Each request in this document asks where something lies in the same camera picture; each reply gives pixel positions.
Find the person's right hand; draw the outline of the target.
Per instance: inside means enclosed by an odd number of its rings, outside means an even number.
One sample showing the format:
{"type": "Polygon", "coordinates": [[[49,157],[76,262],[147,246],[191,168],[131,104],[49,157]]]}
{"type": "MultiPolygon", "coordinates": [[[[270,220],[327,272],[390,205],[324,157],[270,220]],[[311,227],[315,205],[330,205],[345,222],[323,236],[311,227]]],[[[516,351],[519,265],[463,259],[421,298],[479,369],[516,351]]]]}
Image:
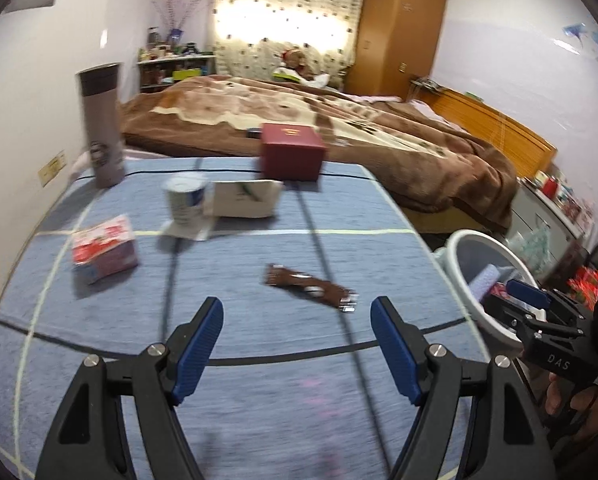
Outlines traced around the person's right hand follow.
{"type": "MultiPolygon", "coordinates": [[[[561,380],[553,373],[548,375],[549,384],[546,390],[544,408],[550,416],[556,415],[564,404],[564,398],[560,391],[561,380]]],[[[574,436],[576,440],[584,440],[598,434],[598,388],[591,387],[580,391],[572,396],[569,401],[569,408],[577,412],[587,412],[587,419],[578,433],[574,436]]]]}

